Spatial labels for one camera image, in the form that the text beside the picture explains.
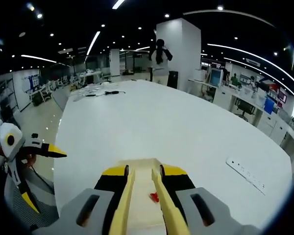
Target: white cabinet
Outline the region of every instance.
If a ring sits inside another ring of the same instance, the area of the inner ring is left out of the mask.
[[[257,128],[262,131],[263,133],[265,133],[268,137],[270,137],[272,131],[273,131],[273,127],[268,125],[265,122],[260,122],[257,126]]]
[[[232,94],[222,89],[216,89],[214,104],[229,111],[232,100]]]
[[[273,128],[275,126],[276,120],[273,116],[270,116],[267,113],[263,112],[259,123],[262,123],[262,122],[268,124],[269,126]]]
[[[257,128],[270,137],[270,139],[272,139],[274,142],[276,142],[277,145],[280,145],[287,132],[287,126],[286,124],[276,120],[276,114],[272,113],[269,115],[263,112]]]
[[[263,112],[257,125],[257,128],[261,130],[263,133],[265,133],[268,137],[271,137],[275,124],[276,120]]]
[[[287,128],[284,125],[281,125],[279,122],[277,122],[272,130],[272,133],[270,135],[270,138],[277,143],[277,145],[280,145],[282,140],[285,137]]]

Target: white table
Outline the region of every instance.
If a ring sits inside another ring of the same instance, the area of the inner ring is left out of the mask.
[[[119,160],[157,158],[188,172],[230,208],[241,224],[262,229],[281,208],[292,186],[289,156],[236,115],[188,93],[147,81],[126,81],[125,91],[73,102],[70,97],[56,137],[67,152],[54,160],[58,211]],[[231,169],[244,164],[267,187],[263,195]]]

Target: office chair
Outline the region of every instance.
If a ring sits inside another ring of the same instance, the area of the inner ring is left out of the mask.
[[[236,115],[248,122],[248,119],[244,117],[244,114],[248,113],[252,115],[255,111],[255,107],[241,99],[236,99],[235,103],[237,105],[237,109],[238,110],[240,109],[243,111],[242,114],[236,114]]]

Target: white column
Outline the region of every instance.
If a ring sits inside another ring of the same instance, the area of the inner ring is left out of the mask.
[[[201,32],[185,19],[176,19],[157,25],[157,39],[163,39],[173,55],[169,70],[178,71],[177,88],[187,89],[187,80],[200,69]]]
[[[109,61],[110,61],[111,76],[119,76],[120,75],[120,50],[119,49],[110,50]]]

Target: ceiling light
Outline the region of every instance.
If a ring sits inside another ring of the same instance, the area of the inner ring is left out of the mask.
[[[45,60],[45,61],[56,63],[56,61],[44,59],[44,58],[41,58],[41,57],[36,57],[36,56],[31,56],[31,55],[21,55],[21,56],[22,57],[28,57],[28,58],[38,59],[38,60]]]
[[[121,4],[124,2],[125,0],[118,0],[116,2],[116,4],[114,4],[114,6],[112,7],[112,9],[116,10],[118,9],[119,6],[121,6]]]
[[[243,64],[243,65],[246,65],[246,66],[248,66],[248,67],[251,67],[251,68],[253,68],[253,69],[255,69],[255,70],[258,70],[258,71],[264,73],[265,75],[271,77],[271,78],[273,79],[273,81],[276,80],[276,78],[274,78],[274,77],[271,76],[270,74],[268,74],[268,73],[266,73],[266,72],[264,72],[264,71],[262,71],[262,70],[260,70],[260,69],[258,69],[258,68],[255,68],[254,66],[251,66],[251,65],[245,64],[245,63],[240,62],[240,61],[237,61],[237,60],[232,60],[232,59],[229,59],[229,58],[226,58],[226,57],[225,57],[225,59],[226,59],[226,60],[231,60],[231,61],[234,61],[234,62],[237,62],[237,63],[240,63],[240,64]],[[282,86],[284,86],[286,89],[288,89],[288,90],[294,95],[294,92],[292,92],[290,88],[288,88],[286,85],[284,85],[284,84],[283,84],[282,82],[280,82],[279,80],[277,80],[277,82],[280,83]]]
[[[92,43],[90,43],[90,46],[89,46],[89,49],[88,49],[88,52],[87,52],[86,55],[89,55],[89,52],[90,52],[90,50],[92,49],[92,47],[93,47],[93,45],[94,45],[96,39],[98,38],[99,34],[100,34],[100,31],[98,31],[98,32],[95,34],[95,36],[94,36],[94,38],[93,38],[93,40],[92,40]]]
[[[26,4],[26,7],[27,7],[29,10],[31,10],[31,11],[34,11],[34,10],[35,10],[34,6],[33,6],[31,3],[27,3],[27,4]]]
[[[288,74],[286,71],[284,71],[282,68],[280,68],[279,66],[277,66],[277,65],[275,65],[274,63],[270,62],[269,60],[266,60],[266,59],[263,58],[263,57],[260,57],[260,56],[258,56],[258,55],[253,54],[253,53],[250,53],[250,52],[248,52],[248,51],[244,51],[244,50],[237,49],[237,48],[233,48],[233,47],[227,47],[227,46],[221,46],[221,45],[209,44],[209,43],[208,43],[207,45],[209,45],[209,46],[214,46],[214,47],[223,47],[223,48],[228,48],[228,49],[232,49],[232,50],[237,50],[237,51],[244,52],[244,53],[246,53],[246,54],[249,54],[249,55],[255,56],[255,57],[257,57],[257,58],[259,58],[259,59],[261,59],[261,60],[263,60],[263,61],[266,61],[267,63],[269,63],[269,64],[275,66],[277,69],[279,69],[280,71],[282,71],[285,75],[287,75],[287,76],[288,76],[290,79],[292,79],[293,82],[294,82],[294,78],[293,78],[291,75],[289,75],[289,74]]]
[[[144,49],[148,49],[148,48],[150,48],[150,47],[142,47],[142,48],[138,48],[136,50],[144,50]]]

